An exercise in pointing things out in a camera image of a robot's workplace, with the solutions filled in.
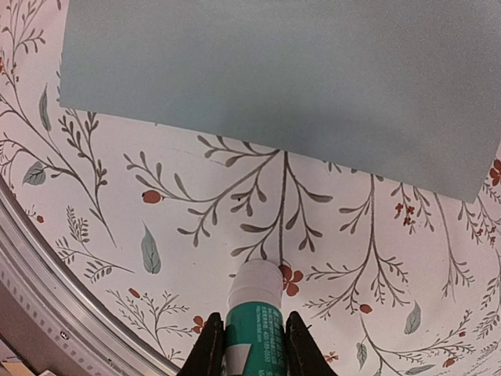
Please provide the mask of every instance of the gray-green leaf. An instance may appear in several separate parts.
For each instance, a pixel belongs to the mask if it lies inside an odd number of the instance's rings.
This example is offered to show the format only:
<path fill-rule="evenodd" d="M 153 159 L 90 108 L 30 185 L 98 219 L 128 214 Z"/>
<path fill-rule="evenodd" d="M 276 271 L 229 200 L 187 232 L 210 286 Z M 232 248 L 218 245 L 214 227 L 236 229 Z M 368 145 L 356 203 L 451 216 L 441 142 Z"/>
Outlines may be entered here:
<path fill-rule="evenodd" d="M 360 369 L 362 369 L 367 360 L 367 348 L 363 343 L 357 343 L 357 359 L 360 363 Z"/>
<path fill-rule="evenodd" d="M 40 161 L 36 161 L 29 169 L 23 178 L 23 184 L 28 183 L 32 186 L 39 186 L 45 181 L 44 166 Z"/>
<path fill-rule="evenodd" d="M 429 369 L 431 369 L 433 367 L 435 367 L 434 364 L 427 364 L 425 366 L 414 367 L 414 368 L 411 368 L 410 370 L 406 371 L 405 374 L 409 374 L 409 375 L 420 374 L 421 372 L 428 371 Z"/>
<path fill-rule="evenodd" d="M 50 132 L 52 126 L 50 125 L 49 114 L 47 114 L 47 85 L 41 94 L 40 102 L 38 102 L 38 110 L 40 111 L 41 124 L 47 132 Z"/>
<path fill-rule="evenodd" d="M 418 327 L 421 325 L 421 308 L 414 302 L 413 311 L 407 316 L 407 321 L 405 322 L 404 334 L 412 334 L 417 331 Z"/>
<path fill-rule="evenodd" d="M 144 230 L 144 238 L 141 241 L 144 269 L 148 273 L 158 274 L 162 263 L 157 250 L 157 242 L 146 225 L 144 225 Z"/>

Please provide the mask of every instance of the leaf pattern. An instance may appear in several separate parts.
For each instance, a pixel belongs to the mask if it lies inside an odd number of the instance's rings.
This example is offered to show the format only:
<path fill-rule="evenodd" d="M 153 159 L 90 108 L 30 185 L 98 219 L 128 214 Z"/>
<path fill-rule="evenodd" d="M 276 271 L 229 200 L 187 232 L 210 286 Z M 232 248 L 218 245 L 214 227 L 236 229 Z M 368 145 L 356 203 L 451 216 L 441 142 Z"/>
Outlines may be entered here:
<path fill-rule="evenodd" d="M 148 273 L 158 274 L 162 267 L 162 262 L 157 250 L 157 242 L 146 225 L 144 225 L 144 230 L 144 238 L 141 241 L 144 269 Z"/>
<path fill-rule="evenodd" d="M 405 322 L 404 333 L 412 334 L 415 331 L 417 331 L 420 325 L 421 325 L 421 308 L 417 304 L 417 302 L 414 302 L 414 309 L 407 316 L 407 321 Z"/>
<path fill-rule="evenodd" d="M 409 369 L 408 371 L 406 371 L 405 374 L 410 374 L 410 375 L 420 374 L 421 372 L 428 371 L 428 370 L 430 370 L 433 367 L 435 367 L 434 364 L 427 364 L 425 366 L 412 367 L 411 369 Z"/>
<path fill-rule="evenodd" d="M 49 114 L 47 113 L 47 85 L 45 86 L 44 92 L 41 94 L 38 111 L 40 112 L 41 124 L 47 132 L 50 132 L 52 126 L 50 125 Z"/>
<path fill-rule="evenodd" d="M 30 184 L 31 186 L 39 186 L 45 182 L 44 166 L 36 161 L 29 169 L 23 178 L 23 183 Z"/>
<path fill-rule="evenodd" d="M 357 359 L 359 360 L 360 369 L 367 360 L 367 348 L 363 343 L 357 343 Z"/>
<path fill-rule="evenodd" d="M 310 319 L 323 353 L 336 349 L 326 359 L 338 374 L 501 376 L 498 158 L 465 203 L 245 141 L 60 108 L 59 67 L 42 77 L 27 62 L 58 60 L 66 6 L 0 5 L 0 175 L 60 261 L 137 335 L 181 365 L 201 318 L 221 309 L 225 279 L 264 258 L 281 264 L 284 306 Z M 160 272 L 176 294 L 154 283 Z"/>

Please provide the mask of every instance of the white cap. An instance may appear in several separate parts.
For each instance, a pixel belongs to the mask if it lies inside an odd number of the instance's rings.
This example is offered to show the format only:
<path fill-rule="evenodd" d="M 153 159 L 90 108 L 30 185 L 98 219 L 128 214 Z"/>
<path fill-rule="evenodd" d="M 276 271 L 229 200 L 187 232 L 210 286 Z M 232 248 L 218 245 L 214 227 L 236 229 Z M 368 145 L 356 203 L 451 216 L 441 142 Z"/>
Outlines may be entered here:
<path fill-rule="evenodd" d="M 239 269 L 228 294 L 228 307 L 248 302 L 264 302 L 277 309 L 282 305 L 283 276 L 270 261 L 250 260 Z"/>

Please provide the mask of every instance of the green leaf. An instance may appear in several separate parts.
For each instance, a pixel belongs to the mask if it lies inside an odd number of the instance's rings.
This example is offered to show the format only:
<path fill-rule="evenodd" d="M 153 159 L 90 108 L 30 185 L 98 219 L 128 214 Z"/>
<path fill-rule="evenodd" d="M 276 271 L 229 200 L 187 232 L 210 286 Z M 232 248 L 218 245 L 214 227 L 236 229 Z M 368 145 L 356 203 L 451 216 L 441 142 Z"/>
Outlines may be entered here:
<path fill-rule="evenodd" d="M 259 250 L 259 253 L 261 254 L 261 258 L 263 260 L 266 260 L 268 258 L 268 255 L 266 254 L 265 249 L 263 248 L 263 245 L 261 244 L 261 249 Z"/>
<path fill-rule="evenodd" d="M 92 213 L 92 215 L 94 215 L 94 216 L 95 216 L 95 217 L 96 217 L 99 221 L 101 220 L 101 217 L 99 217 L 99 215 L 96 213 L 96 211 L 95 211 L 94 209 L 89 208 L 88 210 L 89 210 L 89 211 Z"/>
<path fill-rule="evenodd" d="M 41 124 L 47 132 L 50 132 L 52 126 L 50 125 L 49 114 L 47 114 L 47 85 L 45 85 L 44 92 L 41 94 L 40 101 L 38 102 L 38 111 L 40 112 Z"/>
<path fill-rule="evenodd" d="M 294 215 L 287 221 L 287 223 L 285 225 L 286 230 L 290 230 L 294 227 L 294 224 L 296 223 L 298 216 L 299 216 L 299 208 L 294 213 Z"/>
<path fill-rule="evenodd" d="M 185 196 L 189 197 L 188 192 L 186 191 L 186 188 L 185 188 L 184 184 L 182 183 L 181 178 L 176 173 L 174 174 L 174 180 L 175 180 L 175 183 L 178 186 L 178 188 L 181 190 L 181 192 L 183 192 L 185 194 Z"/>
<path fill-rule="evenodd" d="M 162 164 L 157 162 L 155 168 L 157 170 L 157 178 L 160 180 L 160 176 L 162 175 Z"/>
<path fill-rule="evenodd" d="M 359 360 L 360 369 L 367 360 L 367 348 L 363 343 L 357 343 L 357 359 Z"/>
<path fill-rule="evenodd" d="M 212 145 L 202 136 L 197 136 L 196 139 L 198 139 L 203 145 L 207 147 L 212 147 Z"/>
<path fill-rule="evenodd" d="M 231 158 L 228 158 L 225 162 L 225 166 L 226 167 L 232 167 L 236 161 L 238 161 L 242 156 L 241 155 L 237 155 L 236 157 L 231 157 Z"/>
<path fill-rule="evenodd" d="M 36 161 L 29 169 L 23 178 L 23 184 L 28 183 L 31 186 L 39 186 L 45 181 L 44 166 L 40 161 Z"/>
<path fill-rule="evenodd" d="M 157 250 L 157 242 L 146 225 L 144 225 L 144 230 L 144 238 L 141 241 L 144 269 L 148 273 L 158 274 L 162 263 Z"/>
<path fill-rule="evenodd" d="M 421 308 L 417 304 L 417 302 L 414 302 L 414 309 L 413 311 L 407 316 L 407 321 L 405 322 L 405 329 L 404 329 L 404 334 L 412 334 L 421 325 Z"/>
<path fill-rule="evenodd" d="M 339 212 L 341 214 L 349 214 L 349 213 L 352 213 L 352 212 L 355 212 L 357 209 L 352 209 L 352 208 L 341 208 L 339 209 Z"/>
<path fill-rule="evenodd" d="M 428 371 L 429 369 L 431 369 L 433 367 L 435 367 L 434 364 L 427 364 L 425 366 L 414 367 L 414 368 L 411 368 L 410 370 L 406 371 L 405 374 L 411 374 L 411 375 L 420 374 L 421 372 Z"/>

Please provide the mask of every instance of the glue stick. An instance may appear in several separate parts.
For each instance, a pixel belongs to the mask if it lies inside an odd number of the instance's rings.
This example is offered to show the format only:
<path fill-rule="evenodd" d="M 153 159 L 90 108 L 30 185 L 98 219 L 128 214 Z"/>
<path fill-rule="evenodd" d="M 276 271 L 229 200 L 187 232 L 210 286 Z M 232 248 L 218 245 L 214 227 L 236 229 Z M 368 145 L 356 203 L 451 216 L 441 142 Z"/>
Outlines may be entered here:
<path fill-rule="evenodd" d="M 286 376 L 283 277 L 265 260 L 244 263 L 228 296 L 225 370 L 228 376 Z"/>

